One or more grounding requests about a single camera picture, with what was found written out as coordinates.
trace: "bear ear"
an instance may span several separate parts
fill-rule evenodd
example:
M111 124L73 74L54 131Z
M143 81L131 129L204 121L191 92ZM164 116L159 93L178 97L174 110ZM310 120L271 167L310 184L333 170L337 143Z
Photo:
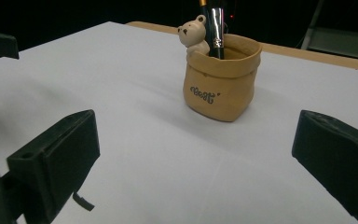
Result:
M205 17L204 15L199 15L199 16L196 18L196 21L199 21L199 22L201 22L202 24L205 25L206 17Z

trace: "ceramic cup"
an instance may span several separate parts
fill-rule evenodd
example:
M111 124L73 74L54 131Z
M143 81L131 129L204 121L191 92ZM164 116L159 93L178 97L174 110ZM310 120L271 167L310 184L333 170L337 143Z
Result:
M261 45L240 35L224 35L225 59L198 52L187 56L183 94L188 106L221 121L234 121L255 93Z

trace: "white paper surface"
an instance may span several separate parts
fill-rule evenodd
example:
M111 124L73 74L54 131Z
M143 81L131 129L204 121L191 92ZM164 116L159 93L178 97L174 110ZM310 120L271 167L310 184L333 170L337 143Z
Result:
M112 22L0 59L6 157L93 109L101 157L53 223L358 223L291 156L301 109L358 129L358 71L263 52L255 98L232 123L182 95L178 36Z

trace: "table edge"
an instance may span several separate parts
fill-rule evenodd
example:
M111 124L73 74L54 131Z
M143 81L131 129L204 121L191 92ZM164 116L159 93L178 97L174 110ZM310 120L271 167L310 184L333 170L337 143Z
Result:
M153 31L158 31L158 32L163 32L163 33L168 33L168 34L173 34L173 35L177 34L176 27L160 25L160 24L150 23L150 22L145 22L145 21L130 21L130 22L127 22L126 25L134 26L134 27L138 27L138 28L144 28L144 29L153 30ZM315 62L319 62L319 63L329 63L329 64L333 64L333 65L358 69L358 59L347 58L347 57L325 54L325 53L314 52L314 51L308 51L308 50L303 50L303 49L293 49L293 48L277 46L277 45L272 45L272 44L267 44L267 43L261 43L261 45L263 47L263 51L269 52L269 53L275 53L275 54L280 54L280 55L284 55L284 56L315 61Z

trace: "black pen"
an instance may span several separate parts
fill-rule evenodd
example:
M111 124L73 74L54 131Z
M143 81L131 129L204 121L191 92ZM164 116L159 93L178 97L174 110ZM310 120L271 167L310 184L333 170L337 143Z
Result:
M212 8L212 47L209 53L210 56L224 59L224 38L223 38L223 29L224 29L224 12L221 7Z
M209 16L209 10L206 0L200 0L200 13L206 18L205 22L205 41L208 43L209 48L212 48L212 31L211 31L211 18Z

